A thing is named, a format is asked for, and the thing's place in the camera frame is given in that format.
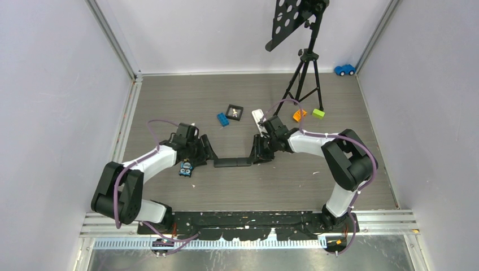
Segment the tripod leg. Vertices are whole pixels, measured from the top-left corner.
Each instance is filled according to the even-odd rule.
[[[317,98],[318,98],[318,101],[319,101],[319,110],[324,111],[324,109],[323,109],[323,98],[321,97],[321,86],[319,85],[319,74],[317,72],[316,59],[313,60],[313,65],[315,67],[316,89],[317,89]]]
[[[299,61],[298,68],[296,68],[296,71],[295,71],[294,74],[293,74],[293,78],[291,79],[291,81],[289,81],[288,88],[286,89],[286,92],[285,92],[285,94],[283,95],[282,100],[286,99],[286,97],[288,96],[288,94],[291,96],[291,93],[289,93],[289,91],[291,90],[291,87],[293,86],[294,81],[296,80],[296,77],[298,77],[298,74],[299,74],[299,71],[301,70],[301,66],[302,66],[302,65],[303,65],[303,62],[302,62],[302,61]],[[280,112],[280,109],[281,109],[281,107],[283,106],[283,103],[284,103],[284,102],[281,102],[280,105],[278,106],[278,108],[276,109],[275,114],[274,114],[275,116],[277,116],[278,113]]]
[[[303,66],[303,72],[301,73],[301,77],[299,78],[298,90],[296,91],[295,100],[299,100],[301,96],[301,89],[303,88],[304,79],[306,78],[306,72],[308,71],[309,61],[306,61]]]

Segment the orange toy block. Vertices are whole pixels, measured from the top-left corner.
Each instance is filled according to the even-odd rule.
[[[304,109],[302,111],[303,111],[303,117],[308,114],[308,112],[306,112]],[[293,115],[293,118],[296,122],[301,121],[301,109],[296,111],[296,113]]]

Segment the white wall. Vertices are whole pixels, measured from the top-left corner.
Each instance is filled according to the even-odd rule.
[[[433,270],[477,270],[479,2],[402,1],[360,72],[399,201]]]
[[[311,31],[298,28],[271,53],[276,0],[98,0],[143,73],[294,70]],[[319,68],[357,64],[389,0],[331,0],[315,51]]]
[[[0,263],[71,270],[130,79],[85,1],[0,2]]]

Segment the black picture frame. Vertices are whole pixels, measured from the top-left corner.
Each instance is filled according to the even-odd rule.
[[[241,115],[243,115],[243,107],[230,104],[228,105],[225,115],[227,119],[239,121],[241,119]]]

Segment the gray floor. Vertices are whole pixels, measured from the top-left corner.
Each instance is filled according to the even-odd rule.
[[[124,160],[134,159],[154,148],[145,125],[150,119],[196,123],[206,133],[220,158],[246,157],[257,128],[251,111],[264,112],[281,99],[290,74],[197,75],[145,77],[134,114]],[[377,179],[367,187],[355,204],[356,209],[394,209],[384,162],[377,147],[366,107],[355,77],[321,74],[326,115],[322,120],[308,115],[304,128],[312,132],[358,133],[380,164]],[[308,75],[304,93],[315,86]],[[221,127],[216,115],[228,104],[245,108],[241,121]],[[317,107],[315,94],[303,108],[311,113]],[[279,117],[293,128],[296,106],[286,104]],[[160,140],[176,129],[169,124],[154,124]],[[179,165],[152,178],[143,198],[168,204],[177,211],[256,211],[321,209],[329,199],[334,180],[324,159],[308,154],[277,153],[271,163],[246,168],[214,168],[213,162],[198,167],[192,178],[178,175]]]

